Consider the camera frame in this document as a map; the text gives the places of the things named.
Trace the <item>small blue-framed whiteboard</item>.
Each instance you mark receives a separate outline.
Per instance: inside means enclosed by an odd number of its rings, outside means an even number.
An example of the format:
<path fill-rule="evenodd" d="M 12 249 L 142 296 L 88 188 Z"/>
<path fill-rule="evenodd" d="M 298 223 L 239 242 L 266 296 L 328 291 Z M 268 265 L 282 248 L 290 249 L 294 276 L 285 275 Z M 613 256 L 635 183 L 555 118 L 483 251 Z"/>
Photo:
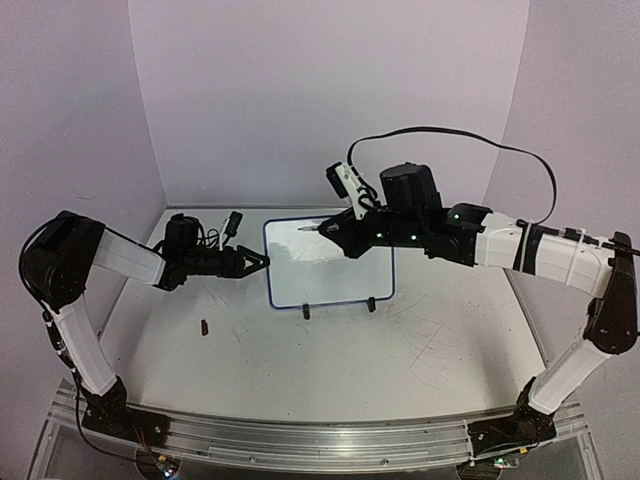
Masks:
<path fill-rule="evenodd" d="M 320 225 L 328 217 L 276 218 L 263 224 L 263 243 L 270 258 L 268 295 L 276 310 L 375 297 L 396 293 L 395 251 L 373 248 L 360 258 L 347 258 L 342 249 L 316 232 L 297 229 Z"/>

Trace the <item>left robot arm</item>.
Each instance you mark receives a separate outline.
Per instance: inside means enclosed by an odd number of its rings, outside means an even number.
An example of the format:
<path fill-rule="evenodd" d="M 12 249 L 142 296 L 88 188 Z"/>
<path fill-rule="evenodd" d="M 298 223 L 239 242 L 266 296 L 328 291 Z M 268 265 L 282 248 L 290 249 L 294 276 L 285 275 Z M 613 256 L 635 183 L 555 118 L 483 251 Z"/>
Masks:
<path fill-rule="evenodd" d="M 89 411 L 81 426 L 119 438 L 161 435 L 168 420 L 128 405 L 124 381 L 107 359 L 91 325 L 85 301 L 95 270 L 171 292 L 193 276 L 239 280 L 268 267 L 269 258 L 233 247 L 242 214 L 234 211 L 222 231 L 207 233 L 200 220 L 173 215 L 163 239 L 148 247 L 104 223 L 62 211 L 24 243 L 20 280 L 42 310 L 49 340 L 69 369 Z"/>

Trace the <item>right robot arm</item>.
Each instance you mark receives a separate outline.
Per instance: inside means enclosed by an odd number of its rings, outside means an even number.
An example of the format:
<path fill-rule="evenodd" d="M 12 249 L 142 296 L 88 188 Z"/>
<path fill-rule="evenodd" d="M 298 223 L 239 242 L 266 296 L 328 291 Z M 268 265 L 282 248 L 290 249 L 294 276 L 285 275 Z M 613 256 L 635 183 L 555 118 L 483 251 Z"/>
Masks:
<path fill-rule="evenodd" d="M 634 259 L 639 253 L 628 235 L 592 237 L 468 203 L 445 208 L 425 165 L 405 163 L 384 170 L 384 204 L 345 162 L 328 167 L 326 177 L 350 206 L 321 223 L 318 232 L 350 259 L 373 247 L 417 248 L 430 259 L 511 270 L 590 296 L 581 337 L 525 385 L 514 411 L 469 425 L 475 457 L 553 439 L 554 415 L 562 402 L 605 360 L 636 344 Z"/>

